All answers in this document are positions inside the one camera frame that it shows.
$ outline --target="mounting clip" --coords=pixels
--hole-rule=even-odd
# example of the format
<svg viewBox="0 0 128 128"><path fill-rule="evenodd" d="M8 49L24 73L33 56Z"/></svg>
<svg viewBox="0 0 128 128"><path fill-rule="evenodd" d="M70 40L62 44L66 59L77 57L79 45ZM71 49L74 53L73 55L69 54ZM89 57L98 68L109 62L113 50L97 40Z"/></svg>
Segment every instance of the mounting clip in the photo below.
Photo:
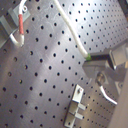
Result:
<svg viewBox="0 0 128 128"><path fill-rule="evenodd" d="M18 11L19 5L8 10L8 15L0 17L0 48L6 43L11 33L14 33L19 26ZM28 19L30 13L28 9L23 12L23 22Z"/></svg>
<svg viewBox="0 0 128 128"><path fill-rule="evenodd" d="M85 110L85 106L80 103L83 92L84 89L77 84L64 123L64 126L68 128L73 127L76 118L83 119L83 115L78 113L79 108Z"/></svg>

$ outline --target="white cable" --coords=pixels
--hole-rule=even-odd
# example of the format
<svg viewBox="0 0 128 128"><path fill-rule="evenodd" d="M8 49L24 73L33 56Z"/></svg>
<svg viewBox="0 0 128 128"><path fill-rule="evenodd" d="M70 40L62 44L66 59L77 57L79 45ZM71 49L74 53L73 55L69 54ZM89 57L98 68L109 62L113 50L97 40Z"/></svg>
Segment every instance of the white cable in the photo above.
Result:
<svg viewBox="0 0 128 128"><path fill-rule="evenodd" d="M87 57L88 57L88 52L84 49L84 47L83 47L83 45L82 45L80 39L78 38L78 35L77 35L77 33L76 33L76 31L75 31L75 29L74 29L74 27L73 27L73 25L72 25L70 19L69 19L68 16L65 14L65 12L64 12L64 10L62 9L62 7L60 6L58 0L53 0L53 1L54 1L55 5L56 5L58 11L60 12L62 18L64 19L64 21L65 21L66 24L68 25L68 27L69 27L69 29L70 29L70 31L71 31L71 33L72 33L72 35L73 35L73 37L74 37L74 39L75 39L75 41L76 41L76 44L77 44L77 46L78 46L78 49L79 49L80 53L83 55L84 58L87 58Z"/></svg>
<svg viewBox="0 0 128 128"><path fill-rule="evenodd" d="M13 42L14 45L16 45L17 47L22 47L24 45L24 35L20 34L20 41L18 42L15 37L13 36L13 34L10 34L10 39Z"/></svg>
<svg viewBox="0 0 128 128"><path fill-rule="evenodd" d="M19 15L22 15L22 11L23 11L23 7L24 7L24 4L27 0L21 0L20 2L20 5L19 5ZM20 33L20 41L17 41L15 39L15 37L13 36L13 34L11 33L10 34L10 39L11 41L18 47L22 47L24 45L24 34L21 34Z"/></svg>
<svg viewBox="0 0 128 128"><path fill-rule="evenodd" d="M107 94L106 94L106 92L105 92L103 86L100 86L100 90L101 90L103 96L104 96L108 101L110 101L110 102L112 102L113 104L117 105L117 102L116 102L116 101L112 100L110 97L107 96Z"/></svg>

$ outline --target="perforated metal panel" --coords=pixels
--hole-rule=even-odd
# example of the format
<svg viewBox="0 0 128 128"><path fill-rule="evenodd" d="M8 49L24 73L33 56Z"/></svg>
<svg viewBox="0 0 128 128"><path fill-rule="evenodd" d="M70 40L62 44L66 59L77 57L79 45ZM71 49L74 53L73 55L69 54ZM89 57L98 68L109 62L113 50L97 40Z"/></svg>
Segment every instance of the perforated metal panel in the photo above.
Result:
<svg viewBox="0 0 128 128"><path fill-rule="evenodd" d="M0 1L6 15L17 1ZM127 21L117 0L59 0L89 53L103 51L127 38ZM25 45L10 40L0 49L0 127L63 128L76 84L85 90L76 128L106 128L115 106L106 101L82 69L84 58L52 0L28 0ZM114 85L104 85L117 100Z"/></svg>

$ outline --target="red object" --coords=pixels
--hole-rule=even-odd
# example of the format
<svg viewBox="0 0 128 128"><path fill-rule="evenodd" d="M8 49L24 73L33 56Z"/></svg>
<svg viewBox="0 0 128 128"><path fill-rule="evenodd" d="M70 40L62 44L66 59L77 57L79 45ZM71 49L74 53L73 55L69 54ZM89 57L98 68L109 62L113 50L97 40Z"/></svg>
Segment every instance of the red object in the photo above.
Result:
<svg viewBox="0 0 128 128"><path fill-rule="evenodd" d="M19 14L19 31L20 31L20 34L24 35L23 15L22 14Z"/></svg>

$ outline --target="wire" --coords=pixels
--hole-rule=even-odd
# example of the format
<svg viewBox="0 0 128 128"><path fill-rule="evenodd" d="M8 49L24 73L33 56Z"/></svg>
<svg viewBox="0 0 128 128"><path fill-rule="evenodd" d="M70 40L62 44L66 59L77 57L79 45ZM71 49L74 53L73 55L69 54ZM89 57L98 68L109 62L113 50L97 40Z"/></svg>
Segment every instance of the wire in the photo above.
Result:
<svg viewBox="0 0 128 128"><path fill-rule="evenodd" d="M21 0L20 5L19 5L19 33L20 33L20 41L18 42L15 37L13 36L13 34L10 34L10 39L11 41L16 45L16 46L23 46L24 45L24 30L23 30L23 14L22 14L22 10L24 7L24 4L27 0Z"/></svg>
<svg viewBox="0 0 128 128"><path fill-rule="evenodd" d="M68 18L68 16L65 14L64 10L62 9L62 7L60 6L58 0L53 0L58 11L60 12L60 14L62 15L62 18L64 19L64 21L66 22L67 26L69 27L75 41L76 41L76 44L78 46L78 49L80 51L80 53L83 55L84 58L87 58L89 56L88 52L84 49L80 39L78 38L78 35L70 21L70 19Z"/></svg>
<svg viewBox="0 0 128 128"><path fill-rule="evenodd" d="M116 102L116 101L112 100L110 97L107 96L107 94L106 94L106 92L105 92L103 86L100 86L100 90L101 90L103 96L104 96L108 101L110 101L110 102L112 102L113 104L117 105L117 102Z"/></svg>

